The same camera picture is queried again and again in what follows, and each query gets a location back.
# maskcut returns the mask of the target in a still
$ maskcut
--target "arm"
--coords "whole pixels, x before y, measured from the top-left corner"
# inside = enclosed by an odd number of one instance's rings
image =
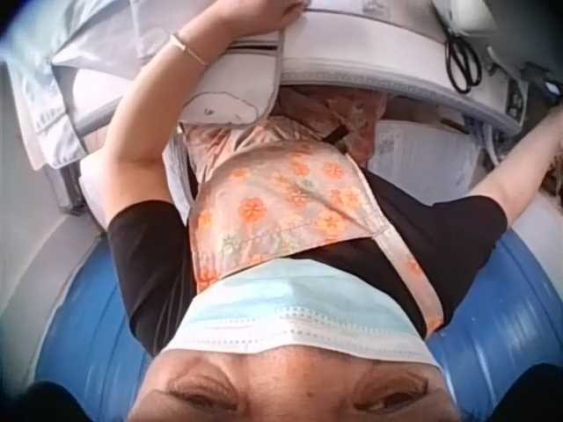
[[[563,110],[552,110],[493,172],[470,192],[499,203],[511,226],[536,196],[563,142]]]
[[[179,40],[211,63],[238,37],[272,32],[294,22],[303,11],[301,6],[297,0],[217,0],[179,30]],[[172,202],[162,153],[186,98],[204,71],[201,63],[168,44],[142,69],[121,100],[102,153],[107,222],[139,202]]]

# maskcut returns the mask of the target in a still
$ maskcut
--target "bracelet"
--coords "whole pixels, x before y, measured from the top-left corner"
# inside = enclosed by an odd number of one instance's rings
[[[173,33],[170,36],[170,43],[178,47],[182,52],[188,53],[194,60],[196,60],[201,66],[207,67],[209,63],[204,61],[197,53],[195,53],[190,47],[185,44],[182,44],[182,41],[179,40],[178,35]]]

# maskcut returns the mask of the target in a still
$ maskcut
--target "hand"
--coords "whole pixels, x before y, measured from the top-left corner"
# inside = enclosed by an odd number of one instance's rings
[[[280,31],[301,17],[308,0],[216,0],[208,12],[220,18],[233,39]]]

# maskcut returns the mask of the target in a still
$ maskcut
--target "floral scrub top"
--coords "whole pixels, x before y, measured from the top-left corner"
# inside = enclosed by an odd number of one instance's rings
[[[188,225],[198,292],[273,258],[368,237],[413,293],[428,335],[441,326],[434,288],[359,170],[375,151],[385,105],[372,91],[281,88],[256,127],[189,128],[186,147],[201,183]],[[340,125],[349,134],[339,148],[322,142]]]

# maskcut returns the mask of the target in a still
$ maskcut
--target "blue surface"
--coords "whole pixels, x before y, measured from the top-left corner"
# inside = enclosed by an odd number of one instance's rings
[[[430,345],[459,406],[480,416],[528,367],[563,366],[563,305],[514,232],[501,240],[452,324]],[[102,243],[51,323],[36,379],[66,387],[96,421],[123,420],[149,363],[129,333]]]

